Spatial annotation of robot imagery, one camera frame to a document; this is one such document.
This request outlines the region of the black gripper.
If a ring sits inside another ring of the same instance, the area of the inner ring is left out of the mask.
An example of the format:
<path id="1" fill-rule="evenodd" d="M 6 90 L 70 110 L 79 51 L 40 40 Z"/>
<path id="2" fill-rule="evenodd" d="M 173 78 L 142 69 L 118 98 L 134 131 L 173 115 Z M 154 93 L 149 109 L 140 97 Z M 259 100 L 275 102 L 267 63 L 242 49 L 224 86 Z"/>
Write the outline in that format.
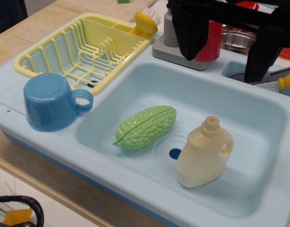
<path id="1" fill-rule="evenodd" d="M 244 80 L 260 82 L 283 47 L 290 47 L 290 0 L 267 0 L 276 8 L 263 13 L 238 6 L 237 0 L 170 0 L 172 21 L 181 54 L 193 60 L 208 40 L 209 21 L 256 33 L 251 46 Z"/>

